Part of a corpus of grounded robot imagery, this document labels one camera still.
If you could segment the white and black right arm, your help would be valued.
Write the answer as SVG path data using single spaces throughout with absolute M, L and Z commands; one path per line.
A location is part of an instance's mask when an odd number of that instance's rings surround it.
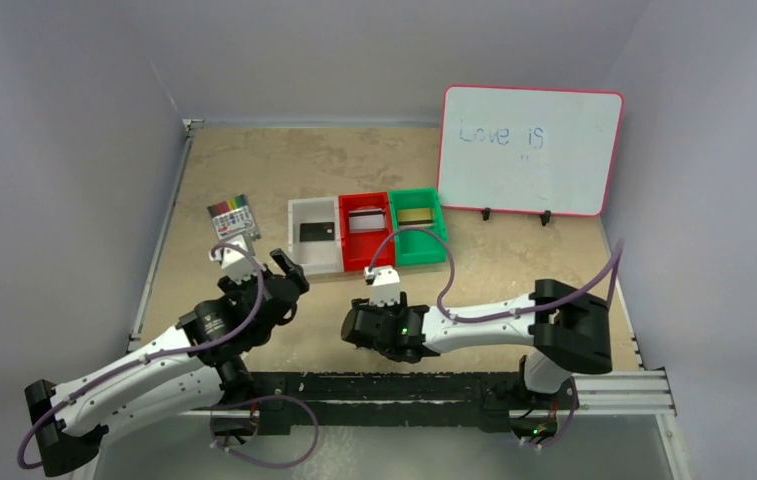
M 556 393 L 574 374 L 613 369 L 609 303 L 586 289 L 541 279 L 512 299 L 445 310 L 411 305 L 403 291 L 397 295 L 390 304 L 353 300 L 342 340 L 410 364 L 471 347 L 528 346 L 521 380 L 537 394 Z

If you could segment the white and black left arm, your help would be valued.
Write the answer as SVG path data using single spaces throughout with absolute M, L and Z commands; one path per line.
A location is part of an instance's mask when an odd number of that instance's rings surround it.
M 246 401 L 258 389 L 242 359 L 295 317 L 310 284 L 281 249 L 272 272 L 244 247 L 218 245 L 220 297 L 204 300 L 151 342 L 66 383 L 38 380 L 25 389 L 31 427 L 17 452 L 22 469 L 48 477 L 93 460 L 123 431 L 185 410 Z

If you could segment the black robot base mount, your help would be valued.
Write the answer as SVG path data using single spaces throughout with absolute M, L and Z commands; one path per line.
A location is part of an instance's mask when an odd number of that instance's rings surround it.
M 524 388 L 520 372 L 256 372 L 250 384 L 211 406 L 256 418 L 262 435 L 294 426 L 465 427 L 550 436 L 557 414 L 578 407 L 566 380 L 554 394 Z

